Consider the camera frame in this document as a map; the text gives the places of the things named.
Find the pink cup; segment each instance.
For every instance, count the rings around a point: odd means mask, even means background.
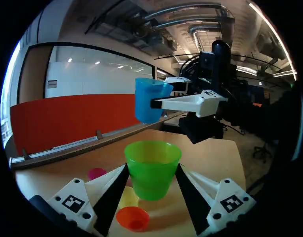
[[[105,175],[107,171],[103,168],[93,168],[90,171],[88,171],[88,178],[90,180],[96,179],[102,175]]]

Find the plastic cup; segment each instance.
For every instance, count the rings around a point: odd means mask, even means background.
[[[135,79],[135,117],[143,123],[157,122],[163,109],[152,109],[150,100],[170,96],[173,86],[150,78]]]
[[[119,208],[138,207],[138,200],[139,198],[135,194],[133,188],[126,186],[119,202]]]
[[[181,150],[163,141],[138,141],[125,148],[133,188],[139,198],[163,198],[176,172]]]
[[[139,207],[124,207],[116,214],[118,223],[134,232],[142,232],[149,222],[149,215]]]
[[[103,168],[94,168],[88,171],[88,178],[90,180],[96,179],[102,175],[105,175],[107,171]]]

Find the ceiling pipe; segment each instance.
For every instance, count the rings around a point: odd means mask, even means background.
[[[191,24],[191,23],[204,23],[204,22],[221,22],[222,17],[219,16],[208,16],[208,17],[189,17],[184,19],[176,19],[172,21],[167,21],[153,26],[155,30],[160,30],[170,26],[176,26],[181,24]]]
[[[191,25],[188,28],[188,33],[191,35],[193,38],[194,44],[197,47],[198,51],[201,52],[203,51],[203,46],[201,44],[201,41],[199,37],[197,36],[198,33],[201,32],[220,32],[221,31],[221,26],[220,25]]]
[[[222,6],[220,3],[212,3],[212,2],[199,2],[199,3],[189,3],[189,4],[181,4],[181,5],[176,5],[172,6],[169,8],[163,8],[158,11],[152,12],[143,19],[149,21],[155,17],[158,17],[160,15],[164,15],[167,13],[173,13],[173,12],[178,12],[178,11],[185,11],[185,10],[191,10],[191,9],[198,9],[198,8],[213,8],[213,9],[220,9],[224,10],[226,13],[228,10]]]

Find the green cup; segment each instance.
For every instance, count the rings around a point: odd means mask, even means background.
[[[138,141],[125,148],[125,156],[137,196],[149,201],[163,198],[176,172],[181,150],[163,141]]]

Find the floor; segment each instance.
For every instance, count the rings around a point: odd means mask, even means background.
[[[230,123],[224,120],[222,123],[230,126]],[[264,141],[262,141],[259,137],[248,132],[246,132],[246,135],[241,135],[233,129],[228,128],[228,130],[224,132],[223,139],[235,141],[237,144],[241,162],[243,164],[243,170],[245,172],[247,188],[249,188],[257,179],[269,171],[270,165],[272,163],[272,158],[267,156],[265,164],[263,163],[263,160],[259,159],[257,156],[256,158],[253,158],[254,147],[262,147],[264,145]],[[274,148],[269,147],[268,149],[270,150],[271,154],[274,155]]]

